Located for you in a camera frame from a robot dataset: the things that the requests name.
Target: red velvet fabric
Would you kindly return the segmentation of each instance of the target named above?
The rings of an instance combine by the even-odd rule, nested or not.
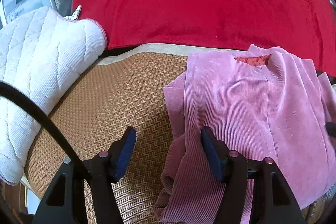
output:
[[[329,0],[73,0],[104,28],[108,49],[165,42],[247,50],[281,46],[336,76]]]

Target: woven mat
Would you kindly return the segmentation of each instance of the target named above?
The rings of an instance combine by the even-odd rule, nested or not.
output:
[[[186,69],[187,57],[139,53],[110,65],[90,68],[50,114],[82,160],[118,140],[127,126],[137,130],[128,171],[113,185],[125,223],[157,223],[152,207],[162,189],[160,174],[172,141],[162,87]],[[65,153],[45,130],[36,137],[25,174],[39,198]],[[320,217],[331,194],[303,210],[307,223]],[[90,188],[85,186],[89,223],[96,223]]]

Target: mattress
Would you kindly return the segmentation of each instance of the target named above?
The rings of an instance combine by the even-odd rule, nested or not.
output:
[[[112,185],[125,223],[157,223],[152,207],[162,190],[160,175],[172,142],[162,87],[184,72],[186,55],[199,50],[208,49],[143,45],[100,60],[81,75],[49,115],[82,160],[106,150],[127,126],[137,130],[128,171]],[[57,143],[41,130],[25,168],[40,198],[65,157]],[[316,222],[334,193],[332,188],[303,210],[307,223]],[[89,223],[96,223],[87,185],[85,201]]]

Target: metal bolt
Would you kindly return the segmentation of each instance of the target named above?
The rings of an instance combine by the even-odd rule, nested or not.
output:
[[[237,158],[239,156],[239,153],[236,150],[231,150],[229,152],[229,155],[233,158]]]
[[[65,157],[64,160],[63,160],[63,162],[65,164],[70,164],[71,163],[71,159],[69,157]]]
[[[101,158],[106,158],[108,155],[109,155],[109,152],[107,152],[107,151],[102,151],[102,152],[99,153],[99,157],[101,157]]]
[[[274,163],[274,160],[273,160],[272,158],[270,158],[270,157],[266,157],[266,158],[265,158],[265,161],[266,161],[266,163],[268,163],[268,164],[272,164],[272,163]]]

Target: quilted pillow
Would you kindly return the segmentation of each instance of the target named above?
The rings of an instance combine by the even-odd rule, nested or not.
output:
[[[0,80],[49,114],[105,46],[105,33],[94,20],[68,20],[42,7],[0,30]],[[41,126],[5,98],[0,109],[0,178],[16,184]]]

